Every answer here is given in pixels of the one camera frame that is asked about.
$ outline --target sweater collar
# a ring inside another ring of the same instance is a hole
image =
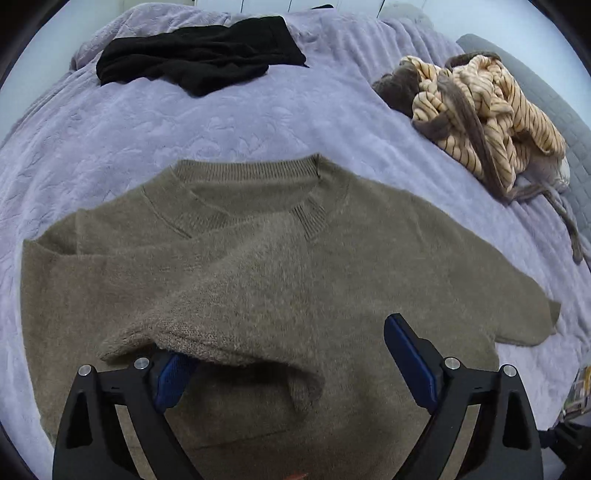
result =
[[[247,181],[256,191],[273,180],[316,179],[316,184],[295,205],[286,209],[294,215],[306,239],[314,238],[326,226],[331,214],[344,201],[350,174],[322,155],[314,154],[299,160],[260,163],[210,163],[181,160],[144,185],[144,193],[156,212],[182,234],[192,237],[211,229],[223,228],[270,215],[233,215],[206,202],[189,188],[191,183]]]

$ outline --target bed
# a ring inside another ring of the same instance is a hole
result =
[[[403,55],[442,65],[462,52],[456,43],[404,20],[316,10],[284,16],[309,69],[271,66],[264,77],[202,98],[164,80],[99,86],[96,62],[116,37],[243,18],[170,4],[129,10],[79,48],[70,71],[0,146],[0,420],[31,470],[50,479],[53,451],[22,344],[22,240],[181,158],[287,160],[320,152],[362,177],[427,199],[494,245],[562,302],[557,332],[542,345],[497,345],[501,363],[519,369],[538,428],[551,427],[591,346],[588,266],[573,262],[564,223],[545,199],[502,206],[371,89]]]

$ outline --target lavender blanket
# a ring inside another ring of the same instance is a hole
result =
[[[490,242],[562,302],[557,334],[542,345],[498,345],[501,362],[516,365],[523,377],[538,427],[550,426],[591,343],[589,269],[574,264],[564,223],[545,199],[500,205],[370,87],[403,55],[443,64],[461,52],[455,43],[410,23],[310,11],[285,16],[309,69],[271,66],[259,79],[203,98],[163,80],[99,87],[95,64],[115,37],[230,25],[244,17],[169,4],[126,12],[81,46],[68,74],[30,107],[0,148],[0,419],[34,473],[50,479],[52,449],[38,421],[22,345],[22,240],[180,158],[260,161],[320,152],[356,174],[427,199]]]

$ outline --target black garment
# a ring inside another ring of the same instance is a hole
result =
[[[269,65],[303,66],[282,17],[248,18],[232,25],[179,28],[153,37],[116,38],[96,74],[100,84],[165,78],[194,95],[263,75]]]

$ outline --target knit sweater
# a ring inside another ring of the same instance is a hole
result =
[[[51,438],[81,364],[154,344],[206,361],[167,419],[212,480],[390,479],[428,420],[384,344],[390,313],[492,370],[496,340],[537,345],[558,316],[445,213],[319,155],[180,161],[79,210],[25,241],[21,300]],[[446,476],[468,441],[464,428]]]

